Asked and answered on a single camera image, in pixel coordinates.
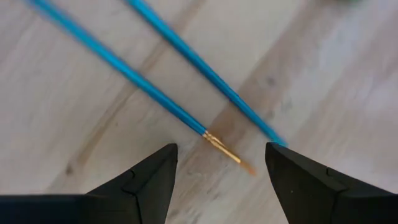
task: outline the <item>paintbrush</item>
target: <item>paintbrush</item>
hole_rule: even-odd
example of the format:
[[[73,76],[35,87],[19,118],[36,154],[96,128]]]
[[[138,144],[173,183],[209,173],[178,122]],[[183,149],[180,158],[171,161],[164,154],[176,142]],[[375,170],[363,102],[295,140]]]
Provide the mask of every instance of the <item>paintbrush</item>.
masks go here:
[[[155,12],[142,0],[125,0],[128,2],[152,27],[166,39],[180,54],[182,54],[194,67],[197,68],[215,87],[217,87],[237,108],[241,110],[259,129],[271,139],[282,146],[287,143],[265,123],[253,109],[224,82],[216,72],[172,30]]]
[[[174,103],[168,96],[156,88],[150,81],[133,70],[125,61],[120,59],[110,49],[105,47],[100,41],[96,40],[87,30],[79,26],[73,19],[63,12],[56,5],[46,0],[25,0],[31,3],[35,8],[40,9],[46,16],[57,22],[65,30],[79,40],[83,45],[88,47],[97,56],[108,62],[113,68],[121,72],[128,80],[136,84],[140,89],[144,90],[152,99],[166,108],[174,116],[179,118],[187,126],[192,128],[198,134],[203,136],[214,147],[232,158],[241,167],[245,168],[250,174],[255,175],[255,170],[247,163],[243,162],[238,156],[233,154],[220,140],[211,135],[206,128],[200,124],[193,116],[188,114],[178,104]]]

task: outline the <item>brush tip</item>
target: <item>brush tip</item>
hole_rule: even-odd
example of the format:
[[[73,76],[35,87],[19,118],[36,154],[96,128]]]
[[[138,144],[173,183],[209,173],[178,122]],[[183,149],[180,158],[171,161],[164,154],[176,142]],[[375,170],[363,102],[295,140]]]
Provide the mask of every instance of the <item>brush tip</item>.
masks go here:
[[[240,165],[249,172],[249,174],[256,176],[256,170],[250,166],[249,164],[245,163],[245,162],[241,162]]]

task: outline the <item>wood grain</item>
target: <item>wood grain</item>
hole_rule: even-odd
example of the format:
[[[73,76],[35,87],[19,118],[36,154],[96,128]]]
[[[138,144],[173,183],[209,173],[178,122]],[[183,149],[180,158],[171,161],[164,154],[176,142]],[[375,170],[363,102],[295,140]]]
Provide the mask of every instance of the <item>wood grain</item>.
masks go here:
[[[247,175],[22,1],[7,0],[0,193],[84,193],[176,142],[167,223],[287,223],[264,163],[267,138],[217,89],[122,1],[55,2],[259,175]],[[398,192],[397,1],[149,3],[291,149]]]

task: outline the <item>light wood floor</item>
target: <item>light wood floor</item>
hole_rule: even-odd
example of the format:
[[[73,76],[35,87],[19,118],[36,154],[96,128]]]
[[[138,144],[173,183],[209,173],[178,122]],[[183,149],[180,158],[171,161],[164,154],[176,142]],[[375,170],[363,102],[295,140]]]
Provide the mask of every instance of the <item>light wood floor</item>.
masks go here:
[[[0,193],[87,192],[170,142],[167,223],[287,223],[267,138],[120,0],[56,0],[251,177],[23,1],[0,1]],[[398,1],[148,0],[289,142],[398,193]]]

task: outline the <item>gold ferrule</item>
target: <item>gold ferrule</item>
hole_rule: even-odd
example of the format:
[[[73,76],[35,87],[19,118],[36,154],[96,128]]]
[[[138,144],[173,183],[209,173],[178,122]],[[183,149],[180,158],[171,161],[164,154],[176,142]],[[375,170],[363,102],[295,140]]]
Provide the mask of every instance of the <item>gold ferrule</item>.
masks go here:
[[[229,156],[230,158],[235,160],[238,164],[240,164],[242,162],[238,156],[235,156],[220,140],[218,140],[216,137],[214,137],[208,131],[206,131],[202,136],[207,141],[209,141],[212,145],[214,145],[214,147],[221,150],[223,153],[227,154],[227,156]]]

